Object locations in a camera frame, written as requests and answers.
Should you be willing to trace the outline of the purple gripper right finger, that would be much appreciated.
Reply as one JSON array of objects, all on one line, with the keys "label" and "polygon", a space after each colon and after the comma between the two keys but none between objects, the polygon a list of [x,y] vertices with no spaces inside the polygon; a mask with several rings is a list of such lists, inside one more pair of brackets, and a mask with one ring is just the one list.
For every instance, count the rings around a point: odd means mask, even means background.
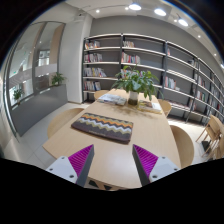
[{"label": "purple gripper right finger", "polygon": [[165,156],[158,157],[137,145],[133,145],[132,155],[142,186],[155,182],[179,170],[169,158]]}]

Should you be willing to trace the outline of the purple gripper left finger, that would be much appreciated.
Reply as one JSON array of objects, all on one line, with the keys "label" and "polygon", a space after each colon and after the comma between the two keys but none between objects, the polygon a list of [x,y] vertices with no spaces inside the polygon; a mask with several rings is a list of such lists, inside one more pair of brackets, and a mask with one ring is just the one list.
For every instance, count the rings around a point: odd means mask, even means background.
[{"label": "purple gripper left finger", "polygon": [[47,171],[83,187],[94,157],[94,145],[89,145],[69,157],[61,156]]}]

